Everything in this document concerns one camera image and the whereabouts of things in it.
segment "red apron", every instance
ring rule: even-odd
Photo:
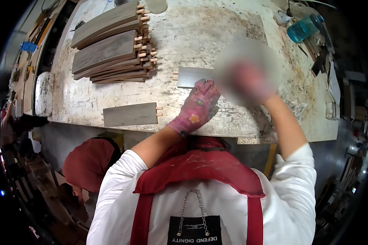
[[[130,245],[146,245],[149,235],[151,205],[155,193],[170,183],[192,179],[218,180],[229,184],[248,197],[247,245],[263,244],[263,198],[259,177],[226,151],[214,137],[196,137],[194,148],[188,151],[189,140],[170,148],[138,179],[135,191],[139,193],[138,205],[132,226]]]

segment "glove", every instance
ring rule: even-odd
[[[168,123],[168,126],[182,137],[189,135],[210,121],[218,112],[219,108],[214,107],[220,96],[212,79],[197,81],[184,101],[179,115]]]
[[[252,105],[265,103],[274,93],[264,71],[248,61],[238,61],[232,66],[235,90]]]

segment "workbench surface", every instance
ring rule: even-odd
[[[164,115],[158,124],[115,127],[118,129],[156,132],[175,118],[190,89],[177,88],[172,81],[178,67],[212,69],[221,50],[238,38],[250,37],[267,43],[281,63],[279,93],[292,108],[309,141],[335,140],[338,121],[325,118],[326,102],[332,101],[327,90],[327,74],[315,78],[313,61],[292,42],[286,27],[272,19],[279,9],[270,0],[168,0],[168,9],[161,14],[148,14],[152,41],[158,51],[157,71],[145,83],[121,82],[92,84],[88,78],[73,80],[74,54],[71,41],[80,21],[89,21],[113,8],[113,1],[88,0],[74,14],[63,46],[54,64],[53,113],[50,121],[103,127],[103,108],[156,102]],[[270,115],[262,107],[245,108],[233,105],[222,96],[219,112],[197,135],[238,137],[239,144],[275,143],[276,133]]]

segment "apron strap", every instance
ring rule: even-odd
[[[147,245],[153,194],[140,194],[129,245]],[[263,214],[260,198],[249,198],[247,245],[263,245]]]
[[[147,245],[153,196],[154,194],[140,194],[139,196],[129,245]]]

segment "water bottle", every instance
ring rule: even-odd
[[[293,42],[299,43],[311,34],[319,31],[322,22],[324,22],[324,19],[321,15],[306,15],[301,20],[291,25],[286,32]]]

